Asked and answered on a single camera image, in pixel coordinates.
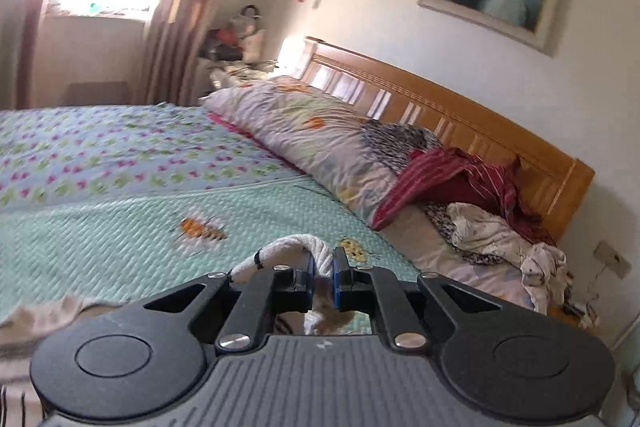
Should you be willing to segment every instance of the long pillow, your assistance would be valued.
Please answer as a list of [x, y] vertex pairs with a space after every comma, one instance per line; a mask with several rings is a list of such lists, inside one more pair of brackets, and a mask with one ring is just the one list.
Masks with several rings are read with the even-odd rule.
[[293, 78], [221, 89], [204, 107], [308, 172], [368, 225], [396, 182], [362, 139], [369, 118]]

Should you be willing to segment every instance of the red striped cloth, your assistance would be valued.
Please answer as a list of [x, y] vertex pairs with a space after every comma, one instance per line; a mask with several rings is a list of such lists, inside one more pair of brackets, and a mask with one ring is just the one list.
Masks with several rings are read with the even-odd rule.
[[519, 167], [519, 158], [508, 167], [485, 165], [480, 156], [456, 147], [417, 154], [380, 203], [372, 227], [383, 229], [402, 208], [418, 200], [471, 203], [503, 217], [531, 243], [555, 246], [540, 224], [540, 216], [533, 214], [518, 195], [513, 173]]

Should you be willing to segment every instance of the bed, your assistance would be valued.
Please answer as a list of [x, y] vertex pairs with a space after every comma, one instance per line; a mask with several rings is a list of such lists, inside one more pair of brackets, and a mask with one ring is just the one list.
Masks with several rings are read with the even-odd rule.
[[[308, 38], [297, 76], [363, 116], [429, 128], [444, 145], [487, 163], [519, 156], [524, 198], [555, 239], [593, 178], [580, 160], [506, 118], [373, 58]], [[373, 264], [400, 278], [439, 271], [530, 307], [517, 269], [460, 260], [412, 208], [375, 234], [248, 129], [203, 108], [43, 109], [5, 112], [0, 122], [2, 315], [69, 292], [139, 298], [226, 271], [269, 241], [299, 232], [331, 246], [354, 238], [376, 255]], [[229, 238], [215, 252], [180, 256], [176, 224], [194, 204], [220, 214]]]

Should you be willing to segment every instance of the headboard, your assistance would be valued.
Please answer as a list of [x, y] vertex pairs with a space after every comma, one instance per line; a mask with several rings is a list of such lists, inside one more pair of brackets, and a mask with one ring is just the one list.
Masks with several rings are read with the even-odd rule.
[[447, 146], [479, 155], [489, 164], [519, 156], [521, 194], [543, 216], [556, 240], [578, 209], [594, 171], [523, 127], [445, 87], [315, 38], [296, 75], [303, 82], [382, 122], [431, 129]]

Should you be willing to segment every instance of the electrical socket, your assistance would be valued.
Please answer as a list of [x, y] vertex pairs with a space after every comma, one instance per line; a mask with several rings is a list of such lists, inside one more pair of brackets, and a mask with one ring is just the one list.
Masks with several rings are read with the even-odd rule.
[[593, 256], [601, 263], [606, 264], [619, 279], [624, 279], [631, 272], [631, 265], [622, 257], [607, 241], [600, 241], [593, 251]]

